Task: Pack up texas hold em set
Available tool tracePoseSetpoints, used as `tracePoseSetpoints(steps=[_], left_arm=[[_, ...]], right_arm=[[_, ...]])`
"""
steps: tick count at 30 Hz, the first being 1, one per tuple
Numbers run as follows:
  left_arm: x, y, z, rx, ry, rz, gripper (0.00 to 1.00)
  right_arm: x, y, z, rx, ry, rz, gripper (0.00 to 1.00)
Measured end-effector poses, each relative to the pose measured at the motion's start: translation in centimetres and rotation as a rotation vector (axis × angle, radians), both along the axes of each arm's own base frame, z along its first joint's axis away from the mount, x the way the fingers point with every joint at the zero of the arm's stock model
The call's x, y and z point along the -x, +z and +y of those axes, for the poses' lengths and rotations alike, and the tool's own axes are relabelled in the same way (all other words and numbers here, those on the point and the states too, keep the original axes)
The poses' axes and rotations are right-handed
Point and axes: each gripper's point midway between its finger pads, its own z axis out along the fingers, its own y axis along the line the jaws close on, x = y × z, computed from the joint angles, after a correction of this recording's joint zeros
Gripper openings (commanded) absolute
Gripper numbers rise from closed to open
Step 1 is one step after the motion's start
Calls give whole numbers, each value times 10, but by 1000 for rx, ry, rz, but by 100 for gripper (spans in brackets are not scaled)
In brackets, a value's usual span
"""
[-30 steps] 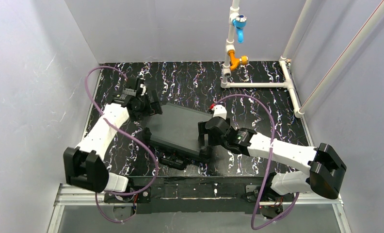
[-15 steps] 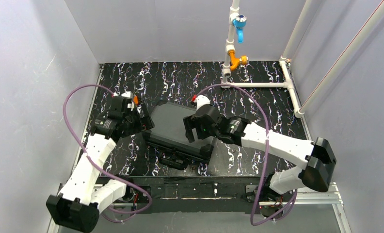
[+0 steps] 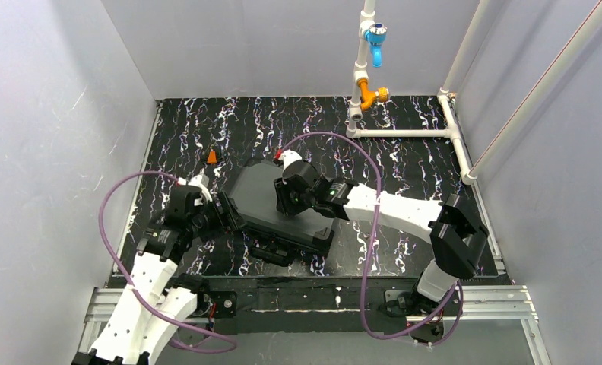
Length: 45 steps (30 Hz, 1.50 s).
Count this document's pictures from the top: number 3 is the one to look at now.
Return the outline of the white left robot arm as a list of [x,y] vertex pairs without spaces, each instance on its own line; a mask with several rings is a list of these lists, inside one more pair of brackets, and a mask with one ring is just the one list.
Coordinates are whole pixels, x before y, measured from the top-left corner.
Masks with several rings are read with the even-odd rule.
[[108,240],[104,213],[121,185],[144,174],[119,180],[100,204],[100,236],[126,285],[102,332],[87,351],[75,354],[73,364],[154,364],[168,345],[198,354],[222,354],[237,347],[233,338],[213,328],[185,322],[199,306],[204,307],[202,315],[212,317],[214,305],[205,300],[209,290],[205,280],[173,275],[194,241],[208,242],[239,230],[244,219],[228,194],[210,192],[204,173],[186,180],[159,172],[158,176],[174,182],[168,204],[146,226],[128,270]]

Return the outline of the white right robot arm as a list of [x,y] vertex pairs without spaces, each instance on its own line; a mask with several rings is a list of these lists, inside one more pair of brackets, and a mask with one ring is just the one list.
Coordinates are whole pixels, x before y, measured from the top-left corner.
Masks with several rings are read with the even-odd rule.
[[434,258],[414,290],[417,298],[438,303],[455,282],[475,275],[489,231],[462,197],[426,201],[377,192],[350,179],[327,178],[293,151],[276,163],[282,168],[274,181],[280,213],[296,216],[312,209],[323,217],[377,222],[430,244]]

